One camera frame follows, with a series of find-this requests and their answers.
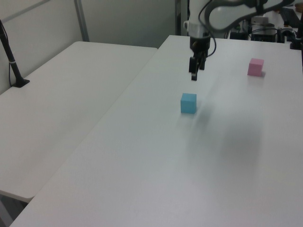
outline tabletop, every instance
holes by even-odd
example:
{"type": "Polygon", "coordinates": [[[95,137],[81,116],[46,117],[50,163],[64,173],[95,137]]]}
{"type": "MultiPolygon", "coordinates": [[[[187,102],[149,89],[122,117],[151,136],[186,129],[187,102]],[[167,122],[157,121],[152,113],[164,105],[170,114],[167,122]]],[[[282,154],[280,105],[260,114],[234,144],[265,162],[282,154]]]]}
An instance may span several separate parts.
{"type": "Polygon", "coordinates": [[[76,42],[0,96],[0,194],[29,202],[157,49],[76,42]]]}
{"type": "Polygon", "coordinates": [[[189,37],[170,36],[12,227],[301,226],[301,52],[217,44],[194,82],[189,37]]]}

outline white wall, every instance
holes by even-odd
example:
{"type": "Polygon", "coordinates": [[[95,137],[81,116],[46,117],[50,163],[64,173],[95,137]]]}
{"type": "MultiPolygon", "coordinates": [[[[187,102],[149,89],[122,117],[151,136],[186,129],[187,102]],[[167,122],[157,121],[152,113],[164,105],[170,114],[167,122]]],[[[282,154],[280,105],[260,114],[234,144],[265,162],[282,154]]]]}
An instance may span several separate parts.
{"type": "Polygon", "coordinates": [[[175,35],[175,0],[82,0],[91,42],[159,48],[175,35]]]}
{"type": "MultiPolygon", "coordinates": [[[[73,0],[51,0],[3,25],[22,77],[75,41],[82,41],[73,0]]],[[[0,94],[9,88],[8,64],[0,43],[0,94]]]]}

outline black cable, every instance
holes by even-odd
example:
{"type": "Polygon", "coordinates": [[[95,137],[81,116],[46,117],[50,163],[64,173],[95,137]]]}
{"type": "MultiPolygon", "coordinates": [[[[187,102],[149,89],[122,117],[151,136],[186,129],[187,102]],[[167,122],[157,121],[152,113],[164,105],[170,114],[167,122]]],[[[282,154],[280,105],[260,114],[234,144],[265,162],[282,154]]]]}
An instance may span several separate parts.
{"type": "MultiPolygon", "coordinates": [[[[6,39],[7,39],[7,41],[9,42],[9,36],[8,36],[8,34],[6,33],[5,27],[3,26],[2,23],[1,23],[1,26],[2,26],[3,31],[4,31],[4,33],[5,33],[6,39]]],[[[11,81],[10,81],[10,63],[9,63],[9,86],[12,87],[12,86],[11,86],[11,81]]]]}
{"type": "Polygon", "coordinates": [[[207,57],[212,56],[212,55],[216,52],[216,50],[217,50],[217,42],[216,42],[216,39],[215,39],[213,33],[207,29],[206,25],[201,21],[201,18],[200,18],[200,17],[201,17],[201,14],[202,14],[203,10],[204,10],[204,9],[208,6],[208,4],[211,3],[211,2],[212,2],[212,0],[209,0],[209,2],[207,2],[207,3],[203,6],[203,8],[201,9],[201,11],[200,11],[200,13],[199,13],[199,16],[198,16],[198,19],[199,19],[200,24],[205,28],[205,30],[209,33],[209,35],[211,36],[211,38],[214,40],[214,50],[213,50],[213,52],[212,52],[210,55],[208,55],[207,57]]]}
{"type": "Polygon", "coordinates": [[[276,28],[259,28],[259,29],[251,31],[251,33],[261,32],[261,31],[266,31],[266,30],[276,30],[277,31],[278,29],[276,29],[276,28]]]}
{"type": "Polygon", "coordinates": [[[243,30],[243,32],[245,32],[249,36],[249,38],[251,38],[249,33],[244,29],[244,20],[242,21],[242,30],[243,30]]]}
{"type": "Polygon", "coordinates": [[[4,31],[4,33],[5,33],[6,39],[7,39],[7,41],[9,42],[9,37],[8,37],[8,34],[6,33],[5,27],[3,26],[3,24],[2,24],[2,23],[1,23],[1,26],[2,26],[3,31],[4,31]]]}
{"type": "Polygon", "coordinates": [[[9,86],[11,87],[11,82],[10,82],[10,63],[9,63],[9,86]]]}

